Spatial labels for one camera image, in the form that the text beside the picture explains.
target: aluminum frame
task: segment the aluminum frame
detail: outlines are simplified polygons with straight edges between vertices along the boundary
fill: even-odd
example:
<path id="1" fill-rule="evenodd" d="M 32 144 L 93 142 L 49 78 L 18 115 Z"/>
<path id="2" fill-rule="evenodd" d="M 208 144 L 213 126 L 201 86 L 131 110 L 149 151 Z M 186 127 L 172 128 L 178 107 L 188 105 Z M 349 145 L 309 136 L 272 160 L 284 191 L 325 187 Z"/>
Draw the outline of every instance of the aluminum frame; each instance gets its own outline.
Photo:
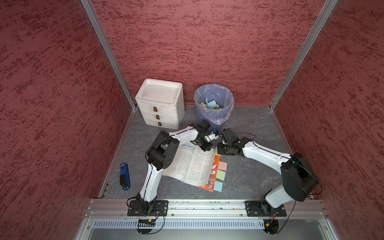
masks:
<path id="1" fill-rule="evenodd" d="M 289 69 L 287 75 L 285 76 L 283 82 L 281 83 L 279 89 L 277 90 L 274 98 L 272 99 L 272 102 L 270 104 L 270 108 L 273 110 L 277 103 L 279 102 L 281 96 L 287 89 L 289 83 L 291 82 L 293 76 L 297 72 L 297 69 L 303 62 L 305 56 L 307 55 L 308 51 L 312 47 L 312 44 L 316 40 L 317 36 L 319 35 L 321 29 L 323 28 L 325 22 L 327 21 L 328 17 L 330 16 L 331 12 L 333 11 L 334 7 L 336 6 L 338 0 L 327 0 L 321 9 L 319 16 L 317 17 L 316 21 L 314 22 L 310 32 L 308 33 L 307 38 L 305 39 L 303 45 L 300 48 L 299 53 L 297 54 L 296 59 L 294 60 L 291 68 Z"/>
<path id="2" fill-rule="evenodd" d="M 118 145 L 118 147 L 116 149 L 115 155 L 113 156 L 113 160 L 112 160 L 111 165 L 109 167 L 107 176 L 105 177 L 104 183 L 103 183 L 103 185 L 101 187 L 101 190 L 100 190 L 100 193 L 99 193 L 99 196 L 98 196 L 99 198 L 102 198 L 104 196 L 104 192 L 108 191 L 108 182 L 111 181 L 113 173 L 114 173 L 114 170 L 116 169 L 116 166 L 117 166 L 117 164 L 119 162 L 119 157 L 121 155 L 122 149 L 124 148 L 124 144 L 125 144 L 125 142 L 128 139 L 128 133 L 129 133 L 129 130 L 131 129 L 131 126 L 132 126 L 132 123 L 133 123 L 136 111 L 137 111 L 137 109 L 132 109 L 132 112 L 129 115 L 129 119 L 128 119 L 127 125 L 125 126 L 124 132 L 123 132 L 123 134 L 121 136 L 121 139 L 120 139 L 120 142 L 119 142 L 119 145 Z"/>
<path id="3" fill-rule="evenodd" d="M 248 199 L 166 199 L 169 201 L 168 220 L 220 220 L 230 219 L 234 222 L 252 219 L 264 219 L 262 217 L 248 217 L 244 201 Z M 294 202 L 286 203 L 287 214 L 291 213 Z M 87 240 L 90 236 L 94 222 L 97 219 L 139 219 L 142 217 L 129 217 L 126 199 L 92 199 L 87 214 L 84 217 L 76 240 Z M 296 202 L 290 219 L 318 219 L 327 240 L 339 240 L 336 231 L 329 220 L 328 213 L 322 200 L 305 200 Z"/>
<path id="4" fill-rule="evenodd" d="M 277 120 L 274 111 L 273 111 L 272 109 L 270 109 L 270 111 L 271 111 L 271 113 L 272 113 L 272 118 L 273 118 L 273 120 L 275 121 L 275 124 L 276 124 L 276 127 L 277 127 L 277 131 L 279 131 L 280 136 L 281 136 L 281 138 L 282 138 L 282 140 L 283 140 L 283 144 L 284 144 L 285 150 L 287 151 L 287 153 L 289 153 L 289 154 L 293 154 L 292 149 L 291 149 L 291 147 L 290 147 L 289 144 L 288 144 L 287 138 L 286 138 L 285 135 L 284 135 L 283 129 L 281 128 L 280 123 L 279 123 L 279 121 Z"/>
<path id="5" fill-rule="evenodd" d="M 105 51 L 105 54 L 107 55 L 109 62 L 111 63 L 111 66 L 120 82 L 120 85 L 129 101 L 129 104 L 131 105 L 132 109 L 137 109 L 136 100 L 128 88 L 127 82 L 125 81 L 125 77 L 121 71 L 121 68 L 119 66 L 119 63 L 117 62 L 117 59 L 113 53 L 113 50 L 109 45 L 107 36 L 105 35 L 105 32 L 103 30 L 103 27 L 101 26 L 99 18 L 97 17 L 96 11 L 92 5 L 91 0 L 80 0 L 80 1 L 85 9 L 85 12 L 88 15 L 89 20 L 91 21 L 93 29 L 95 30 L 96 35 L 99 38 L 99 41 Z"/>

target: sticky note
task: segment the sticky note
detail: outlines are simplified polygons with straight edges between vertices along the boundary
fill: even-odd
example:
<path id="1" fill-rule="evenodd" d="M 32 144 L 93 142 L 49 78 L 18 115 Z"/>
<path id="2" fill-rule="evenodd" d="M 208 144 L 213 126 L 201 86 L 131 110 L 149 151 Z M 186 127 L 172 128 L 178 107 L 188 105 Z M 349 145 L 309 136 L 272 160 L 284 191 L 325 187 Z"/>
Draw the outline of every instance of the sticky note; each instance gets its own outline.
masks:
<path id="1" fill-rule="evenodd" d="M 220 169 L 220 170 L 223 170 L 223 171 L 226 171 L 227 170 L 227 163 L 226 162 L 219 162 L 218 163 L 218 168 Z"/>
<path id="2" fill-rule="evenodd" d="M 223 190 L 223 183 L 216 181 L 215 182 L 214 190 L 218 191 L 218 192 L 221 192 Z"/>
<path id="3" fill-rule="evenodd" d="M 224 181 L 224 178 L 225 178 L 225 172 L 223 172 L 223 171 L 221 171 L 221 170 L 217 170 L 216 178 L 218 178 L 218 179 Z"/>
<path id="4" fill-rule="evenodd" d="M 205 102 L 207 103 L 209 108 L 214 108 L 217 105 L 215 100 L 213 100 L 212 102 L 208 102 L 208 98 L 205 99 Z"/>

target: red textured wall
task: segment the red textured wall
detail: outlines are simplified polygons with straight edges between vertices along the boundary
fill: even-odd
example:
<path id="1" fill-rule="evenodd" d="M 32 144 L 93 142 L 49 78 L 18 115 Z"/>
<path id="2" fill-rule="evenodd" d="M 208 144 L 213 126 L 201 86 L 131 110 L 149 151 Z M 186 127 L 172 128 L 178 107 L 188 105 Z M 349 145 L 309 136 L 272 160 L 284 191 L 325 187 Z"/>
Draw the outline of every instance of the red textured wall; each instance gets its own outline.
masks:
<path id="1" fill-rule="evenodd" d="M 269 105 L 325 0 L 93 0 L 135 96 L 145 78 L 206 83 Z"/>
<path id="2" fill-rule="evenodd" d="M 384 239 L 384 2 L 340 0 L 275 113 L 341 239 Z"/>
<path id="3" fill-rule="evenodd" d="M 1 1 L 0 34 L 0 239 L 73 239 L 130 106 L 80 1 Z"/>

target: blue sticky note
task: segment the blue sticky note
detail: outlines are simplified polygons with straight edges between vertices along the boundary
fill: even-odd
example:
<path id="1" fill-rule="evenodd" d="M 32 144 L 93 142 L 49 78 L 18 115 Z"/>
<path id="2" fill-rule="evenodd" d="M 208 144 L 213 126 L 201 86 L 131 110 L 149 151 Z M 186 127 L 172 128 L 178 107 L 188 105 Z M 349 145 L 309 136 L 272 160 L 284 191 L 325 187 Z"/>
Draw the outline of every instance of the blue sticky note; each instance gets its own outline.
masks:
<path id="1" fill-rule="evenodd" d="M 223 183 L 216 181 L 215 182 L 214 190 L 218 191 L 218 192 L 221 192 L 223 190 Z"/>
<path id="2" fill-rule="evenodd" d="M 208 106 L 209 108 L 212 108 L 212 109 L 213 109 L 214 107 L 216 107 L 216 105 L 217 105 L 217 103 L 216 103 L 215 100 L 213 100 L 212 102 L 208 102 L 208 98 L 205 99 L 205 102 L 206 102 L 207 106 Z"/>

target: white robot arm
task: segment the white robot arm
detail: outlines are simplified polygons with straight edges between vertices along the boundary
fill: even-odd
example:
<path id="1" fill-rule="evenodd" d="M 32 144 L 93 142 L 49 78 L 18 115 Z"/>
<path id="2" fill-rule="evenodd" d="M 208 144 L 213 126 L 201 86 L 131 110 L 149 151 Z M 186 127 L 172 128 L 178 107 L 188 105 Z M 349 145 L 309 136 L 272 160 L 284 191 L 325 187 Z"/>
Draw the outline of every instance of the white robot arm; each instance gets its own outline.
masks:
<path id="1" fill-rule="evenodd" d="M 218 133 L 208 131 L 209 128 L 210 124 L 203 120 L 200 125 L 191 124 L 176 132 L 161 131 L 159 133 L 146 152 L 146 157 L 148 156 L 147 177 L 143 188 L 136 196 L 136 201 L 144 214 L 150 214 L 153 211 L 161 176 L 172 163 L 179 145 L 194 141 L 204 151 L 211 149 L 212 144 L 206 136 L 213 140 L 218 138 Z"/>
<path id="2" fill-rule="evenodd" d="M 204 151 L 211 149 L 211 140 L 218 134 L 208 131 L 210 124 L 203 120 L 200 125 L 190 125 L 187 128 L 167 133 L 162 131 L 146 152 L 148 156 L 148 172 L 143 188 L 136 196 L 144 214 L 153 211 L 162 173 L 173 161 L 179 145 L 195 141 Z M 307 159 L 295 153 L 277 152 L 263 147 L 249 138 L 241 140 L 231 129 L 223 130 L 220 135 L 222 142 L 218 144 L 218 154 L 240 155 L 259 161 L 282 175 L 283 185 L 267 192 L 260 200 L 260 211 L 265 216 L 271 216 L 276 208 L 291 200 L 304 201 L 318 183 Z"/>
<path id="3" fill-rule="evenodd" d="M 308 160 L 300 153 L 290 155 L 263 147 L 246 137 L 239 139 L 229 128 L 220 136 L 222 142 L 217 146 L 218 154 L 251 158 L 281 174 L 283 184 L 260 200 L 260 211 L 265 216 L 291 200 L 304 201 L 318 183 Z"/>

